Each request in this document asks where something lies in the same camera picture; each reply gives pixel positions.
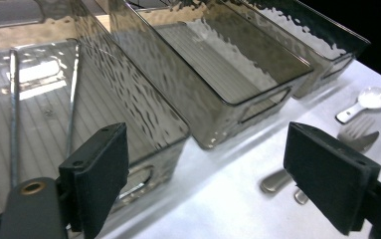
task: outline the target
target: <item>metal rod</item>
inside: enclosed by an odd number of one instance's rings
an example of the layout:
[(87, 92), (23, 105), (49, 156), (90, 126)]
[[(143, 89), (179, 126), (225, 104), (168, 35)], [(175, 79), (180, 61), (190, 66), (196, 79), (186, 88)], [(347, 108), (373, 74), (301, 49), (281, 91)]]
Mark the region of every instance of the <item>metal rod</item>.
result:
[(10, 185), (14, 188), (19, 177), (19, 60), (17, 51), (10, 50), (10, 91), (11, 91), (11, 129), (10, 129)]
[(79, 69), (80, 52), (81, 52), (81, 45), (80, 43), (77, 43), (76, 44), (76, 58), (75, 58), (75, 64), (73, 68), (73, 77), (72, 77), (72, 91), (70, 94), (69, 125), (67, 127), (66, 158), (68, 158), (72, 154), (73, 121), (74, 121), (74, 112), (75, 112), (75, 104), (76, 104), (76, 88), (78, 84), (78, 77), (79, 77), (79, 70), (80, 70)]

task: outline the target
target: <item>spoon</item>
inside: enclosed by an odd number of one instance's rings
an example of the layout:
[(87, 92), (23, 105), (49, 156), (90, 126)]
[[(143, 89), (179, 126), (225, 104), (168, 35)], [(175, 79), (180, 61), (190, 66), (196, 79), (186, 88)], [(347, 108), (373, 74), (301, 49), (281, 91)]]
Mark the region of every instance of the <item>spoon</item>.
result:
[(356, 104), (336, 115), (336, 119), (342, 123), (347, 123), (363, 110), (380, 108), (381, 88), (368, 87), (360, 92)]

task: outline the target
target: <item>transparent gray tray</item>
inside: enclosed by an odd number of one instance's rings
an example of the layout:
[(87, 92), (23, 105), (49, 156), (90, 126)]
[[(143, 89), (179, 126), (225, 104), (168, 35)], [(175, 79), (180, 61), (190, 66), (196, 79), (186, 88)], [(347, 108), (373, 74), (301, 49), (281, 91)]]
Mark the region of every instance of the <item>transparent gray tray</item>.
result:
[(297, 0), (237, 0), (226, 4), (313, 66), (314, 72), (294, 93), (296, 99), (337, 79), (370, 45)]
[[(118, 209), (171, 177), (188, 126), (80, 1), (39, 4), (44, 21), (0, 27), (0, 213), (10, 190), (13, 148), (19, 151), (18, 181), (57, 178), (68, 148), (73, 152), (100, 128), (125, 122), (130, 175), (113, 207)], [(10, 81), (14, 66), (19, 83)], [(11, 103), (14, 86), (17, 108)]]
[(311, 67), (221, 1), (205, 2), (101, 5), (118, 45), (212, 148), (276, 113)]

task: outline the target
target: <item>white surface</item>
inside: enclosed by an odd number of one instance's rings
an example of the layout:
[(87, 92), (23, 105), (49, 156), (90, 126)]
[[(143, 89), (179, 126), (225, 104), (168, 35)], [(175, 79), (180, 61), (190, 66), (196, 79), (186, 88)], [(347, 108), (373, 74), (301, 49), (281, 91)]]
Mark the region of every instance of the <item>white surface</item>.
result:
[[(293, 200), (294, 183), (274, 197), (263, 194), (259, 183), (282, 168), (290, 121), (336, 136), (341, 124), (335, 115), (368, 86), (381, 87), (381, 76), (354, 62), (327, 92), (291, 99), (277, 115), (213, 150), (189, 139), (171, 181), (112, 214), (99, 237), (346, 238), (311, 201), (301, 206)], [(376, 119), (370, 130), (380, 136), (366, 155), (381, 164), (381, 110), (362, 114)], [(369, 231), (366, 221), (349, 238), (367, 238)]]

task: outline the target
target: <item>cutlery organizer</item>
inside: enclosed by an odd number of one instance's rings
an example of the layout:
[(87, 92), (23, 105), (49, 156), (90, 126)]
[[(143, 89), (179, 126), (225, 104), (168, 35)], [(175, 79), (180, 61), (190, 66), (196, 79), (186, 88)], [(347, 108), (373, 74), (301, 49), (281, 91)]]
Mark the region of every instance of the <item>cutlery organizer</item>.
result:
[(226, 4), (314, 68), (296, 99), (337, 79), (370, 42), (297, 0), (237, 0)]
[(311, 72), (221, 1), (139, 11), (98, 2), (116, 43), (205, 149), (276, 113)]
[[(126, 123), (130, 175), (118, 209), (172, 176), (189, 128), (81, 1), (39, 5), (42, 21), (0, 27), (0, 213), (10, 190), (16, 84), (19, 181), (57, 178), (69, 145), (74, 151), (100, 128)], [(18, 83), (10, 82), (13, 67)]]

